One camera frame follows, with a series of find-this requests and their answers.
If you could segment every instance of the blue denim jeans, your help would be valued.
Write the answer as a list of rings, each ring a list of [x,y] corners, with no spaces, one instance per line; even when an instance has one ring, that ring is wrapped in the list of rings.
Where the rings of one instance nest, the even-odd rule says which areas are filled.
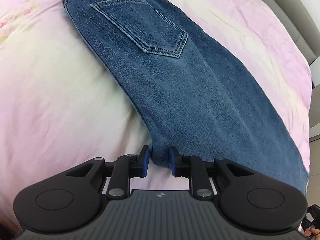
[[[244,65],[167,0],[62,0],[93,53],[151,134],[155,164],[168,146],[223,156],[305,192],[300,153]]]

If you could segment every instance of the back pocket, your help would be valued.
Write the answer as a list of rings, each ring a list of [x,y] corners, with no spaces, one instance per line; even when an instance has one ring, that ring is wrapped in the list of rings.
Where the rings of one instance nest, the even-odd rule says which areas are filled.
[[[90,5],[143,52],[180,57],[188,34],[145,0],[107,0]]]

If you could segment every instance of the human hand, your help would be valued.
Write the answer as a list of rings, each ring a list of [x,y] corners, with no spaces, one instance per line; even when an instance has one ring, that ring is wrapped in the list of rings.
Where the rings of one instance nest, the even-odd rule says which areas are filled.
[[[316,240],[320,240],[320,230],[315,228],[307,228],[304,232],[304,236],[309,237],[311,234],[316,235]]]

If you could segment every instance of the bed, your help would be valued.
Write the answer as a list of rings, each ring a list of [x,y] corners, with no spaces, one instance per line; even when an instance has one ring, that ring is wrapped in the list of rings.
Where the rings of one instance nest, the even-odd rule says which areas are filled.
[[[309,64],[320,56],[320,35],[300,0],[295,6],[308,27],[284,0],[168,1],[244,64],[309,172]],[[0,98],[0,222],[14,233],[20,228],[12,203],[23,188],[93,157],[114,161],[152,144],[61,0],[0,0]],[[131,188],[185,189],[188,180],[150,163],[148,176],[131,179]]]

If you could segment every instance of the pocket stitching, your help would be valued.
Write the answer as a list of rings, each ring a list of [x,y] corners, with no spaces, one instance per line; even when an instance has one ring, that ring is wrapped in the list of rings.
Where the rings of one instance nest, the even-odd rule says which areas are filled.
[[[152,54],[159,54],[160,55],[167,55],[167,56],[176,56],[176,57],[180,57],[180,54],[183,50],[184,45],[181,45],[182,40],[184,39],[185,42],[184,44],[187,42],[187,38],[188,38],[188,33],[186,33],[184,30],[182,30],[181,28],[179,28],[177,25],[175,25],[173,22],[171,22],[169,19],[167,19],[165,16],[163,16],[162,14],[160,14],[156,9],[154,9],[150,4],[148,4],[153,10],[154,12],[161,17],[163,20],[165,20],[170,26],[172,26],[173,28],[175,28],[176,30],[178,30],[179,32],[181,32],[180,34],[180,40],[177,44],[177,48],[175,50],[168,50],[168,49],[163,49],[163,48],[155,48],[155,47],[148,47],[145,46],[134,34],[129,33],[129,31],[122,26],[121,23],[117,22],[111,15],[106,14],[104,11],[102,11],[102,7],[101,5],[107,5],[107,4],[114,4],[114,3],[121,3],[121,2],[126,2],[126,1],[131,1],[131,2],[135,2],[135,3],[146,3],[148,4],[147,1],[145,0],[106,0],[106,1],[101,1],[101,2],[97,2],[97,3],[92,3],[90,4],[90,7],[92,7],[93,9],[95,9],[96,11],[98,11],[100,14],[102,14],[104,17],[106,17],[108,20],[110,20],[116,27],[118,27],[121,31],[124,32],[124,34],[126,34],[128,36],[129,39],[131,39],[138,47],[140,47],[142,49],[143,52],[145,53],[152,53]],[[156,52],[156,51],[149,51],[148,49],[157,49],[160,50],[161,52]]]

